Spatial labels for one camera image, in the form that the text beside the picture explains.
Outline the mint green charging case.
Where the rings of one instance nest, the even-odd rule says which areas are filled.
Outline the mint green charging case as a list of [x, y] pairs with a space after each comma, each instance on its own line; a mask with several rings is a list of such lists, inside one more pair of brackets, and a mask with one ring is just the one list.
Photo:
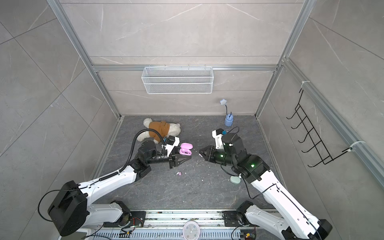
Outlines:
[[233, 183], [233, 184], [235, 184], [235, 185], [240, 184], [241, 181], [242, 181], [241, 178], [238, 177], [238, 176], [231, 176], [231, 177], [230, 177], [230, 182]]

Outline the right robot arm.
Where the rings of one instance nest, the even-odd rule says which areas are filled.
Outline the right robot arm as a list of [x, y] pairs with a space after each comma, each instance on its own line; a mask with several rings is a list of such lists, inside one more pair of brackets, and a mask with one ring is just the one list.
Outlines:
[[262, 158], [247, 152], [238, 134], [220, 134], [215, 142], [215, 146], [200, 149], [201, 157], [210, 163], [231, 166], [239, 179], [257, 189], [281, 214], [277, 217], [246, 201], [237, 209], [242, 225], [259, 226], [281, 240], [324, 240], [329, 236], [332, 225], [307, 211]]

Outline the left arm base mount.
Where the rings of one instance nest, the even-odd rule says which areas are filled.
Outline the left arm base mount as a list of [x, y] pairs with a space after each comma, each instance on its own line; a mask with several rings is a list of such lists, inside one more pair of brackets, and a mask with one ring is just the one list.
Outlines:
[[146, 211], [133, 211], [123, 213], [123, 215], [114, 223], [105, 222], [103, 227], [105, 228], [130, 228], [130, 227], [142, 227], [146, 220]]

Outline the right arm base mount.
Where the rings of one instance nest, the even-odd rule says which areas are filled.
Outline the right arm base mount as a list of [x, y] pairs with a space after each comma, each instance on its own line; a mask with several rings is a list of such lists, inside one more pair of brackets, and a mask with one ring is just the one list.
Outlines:
[[239, 211], [223, 211], [222, 217], [225, 227], [239, 227], [249, 224], [245, 215]]

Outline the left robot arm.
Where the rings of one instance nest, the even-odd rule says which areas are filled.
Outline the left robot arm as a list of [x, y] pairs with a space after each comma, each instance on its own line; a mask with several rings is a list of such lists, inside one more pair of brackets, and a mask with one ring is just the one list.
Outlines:
[[94, 202], [142, 179], [151, 171], [151, 164], [168, 163], [172, 169], [191, 159], [192, 144], [181, 143], [178, 137], [173, 136], [161, 138], [161, 144], [162, 149], [158, 151], [155, 142], [144, 141], [136, 154], [130, 152], [120, 169], [80, 184], [69, 181], [57, 190], [48, 215], [60, 236], [69, 236], [84, 226], [98, 223], [127, 224], [130, 210], [124, 203], [113, 201], [107, 205], [95, 205]]

